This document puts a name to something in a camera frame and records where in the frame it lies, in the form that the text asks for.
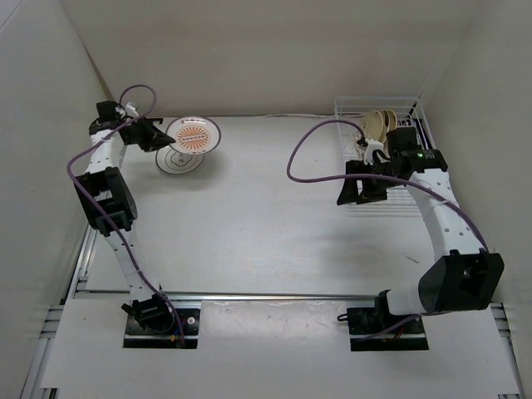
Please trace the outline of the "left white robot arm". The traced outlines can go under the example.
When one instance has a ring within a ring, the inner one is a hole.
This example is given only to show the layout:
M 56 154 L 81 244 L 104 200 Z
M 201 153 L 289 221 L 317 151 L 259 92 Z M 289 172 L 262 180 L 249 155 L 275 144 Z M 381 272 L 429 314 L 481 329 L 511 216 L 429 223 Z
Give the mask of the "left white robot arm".
M 136 109 L 115 101 L 96 104 L 98 117 L 89 127 L 92 147 L 86 171 L 73 179 L 88 224 L 103 236 L 115 254 L 128 284 L 131 299 L 122 309 L 142 328 L 168 333 L 177 324 L 175 311 L 140 268 L 131 242 L 138 217 L 135 201 L 120 171 L 121 152 L 138 145 L 145 152 L 174 144 L 175 139 Z

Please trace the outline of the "white plate blue motif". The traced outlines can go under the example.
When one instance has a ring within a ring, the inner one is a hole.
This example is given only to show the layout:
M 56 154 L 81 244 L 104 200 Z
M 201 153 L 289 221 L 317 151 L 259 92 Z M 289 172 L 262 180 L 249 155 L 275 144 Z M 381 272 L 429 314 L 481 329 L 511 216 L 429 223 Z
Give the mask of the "white plate blue motif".
M 155 164 L 157 168 L 168 175 L 185 175 L 201 166 L 203 155 L 182 154 L 167 146 L 156 152 Z

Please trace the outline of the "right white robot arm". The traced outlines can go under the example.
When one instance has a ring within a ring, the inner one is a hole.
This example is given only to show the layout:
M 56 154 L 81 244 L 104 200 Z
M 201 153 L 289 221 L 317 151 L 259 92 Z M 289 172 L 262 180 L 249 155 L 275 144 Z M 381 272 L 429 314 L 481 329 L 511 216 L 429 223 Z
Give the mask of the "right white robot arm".
M 504 271 L 451 188 L 448 165 L 437 149 L 424 149 L 412 127 L 387 133 L 387 141 L 361 138 L 361 160 L 346 163 L 347 178 L 337 204 L 368 204 L 387 199 L 387 191 L 406 186 L 431 239 L 435 263 L 407 288 L 383 293 L 386 303 L 373 312 L 378 329 L 390 333 L 403 315 L 436 315 L 484 310 Z

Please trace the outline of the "beige plate front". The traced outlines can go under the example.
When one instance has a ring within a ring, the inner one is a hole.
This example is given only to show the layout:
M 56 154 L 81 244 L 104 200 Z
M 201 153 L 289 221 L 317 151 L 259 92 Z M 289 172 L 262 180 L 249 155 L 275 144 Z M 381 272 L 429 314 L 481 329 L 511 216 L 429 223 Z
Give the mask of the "beige plate front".
M 380 143 L 384 143 L 383 129 L 384 116 L 381 111 L 373 110 L 369 111 L 361 120 L 361 125 L 365 140 L 376 140 Z

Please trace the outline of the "white plate orange sunburst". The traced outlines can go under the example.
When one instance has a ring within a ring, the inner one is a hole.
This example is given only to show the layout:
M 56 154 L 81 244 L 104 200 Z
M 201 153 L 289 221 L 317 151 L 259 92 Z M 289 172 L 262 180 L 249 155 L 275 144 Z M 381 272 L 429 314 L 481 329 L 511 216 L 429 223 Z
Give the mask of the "white plate orange sunburst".
M 185 155 L 206 155 L 221 142 L 218 125 L 211 119 L 198 116 L 174 119 L 166 127 L 165 133 L 175 140 L 170 147 Z

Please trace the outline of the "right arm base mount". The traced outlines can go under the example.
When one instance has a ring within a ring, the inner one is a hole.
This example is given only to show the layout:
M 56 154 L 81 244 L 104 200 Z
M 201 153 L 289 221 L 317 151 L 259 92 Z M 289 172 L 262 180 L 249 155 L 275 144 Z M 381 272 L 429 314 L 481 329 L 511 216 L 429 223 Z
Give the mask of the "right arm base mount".
M 395 316 L 376 308 L 348 308 L 337 316 L 346 323 L 352 352 L 427 351 L 421 316 Z

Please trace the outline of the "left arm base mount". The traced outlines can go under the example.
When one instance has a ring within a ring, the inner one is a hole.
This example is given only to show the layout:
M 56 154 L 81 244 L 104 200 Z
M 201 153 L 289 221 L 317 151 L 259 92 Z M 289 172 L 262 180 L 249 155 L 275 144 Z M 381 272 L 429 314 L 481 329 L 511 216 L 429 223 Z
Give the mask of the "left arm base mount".
M 156 329 L 142 327 L 132 316 L 127 318 L 122 347 L 141 349 L 196 349 L 200 332 L 200 308 L 177 308 L 183 337 L 176 322 Z

